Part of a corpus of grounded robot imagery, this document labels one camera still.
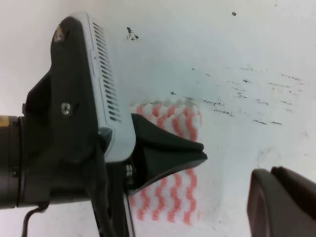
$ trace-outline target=vent grille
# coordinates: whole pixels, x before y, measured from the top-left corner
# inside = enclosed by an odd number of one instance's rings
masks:
[[[115,90],[115,84],[111,72],[110,61],[107,51],[107,46],[105,42],[103,29],[93,22],[93,31],[95,35],[95,40],[98,49],[98,57],[101,67],[101,76],[103,87],[105,91],[108,104],[108,110],[110,114],[110,119],[116,122],[121,122],[118,99]]]

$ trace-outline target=red and white cloth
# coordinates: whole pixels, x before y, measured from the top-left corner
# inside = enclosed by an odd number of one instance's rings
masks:
[[[162,129],[198,141],[201,114],[190,100],[136,104],[130,107]],[[130,197],[133,218],[192,225],[198,219],[197,175],[188,169],[159,180]]]

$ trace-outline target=white surface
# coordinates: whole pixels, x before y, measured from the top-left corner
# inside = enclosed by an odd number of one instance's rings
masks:
[[[199,168],[199,179],[209,184],[209,195],[201,197],[208,204],[201,222],[181,228],[137,222],[139,237],[249,236],[252,169],[283,165],[316,180],[315,1],[4,0],[1,114],[21,114],[27,92],[49,69],[55,27],[78,9],[88,10],[112,32],[131,102],[165,98],[172,91],[225,104],[202,103],[209,161]],[[126,27],[141,40],[126,39]],[[0,236],[20,236],[25,213],[1,211]],[[97,230],[89,204],[77,203],[51,206],[32,217],[30,236],[93,237]]]

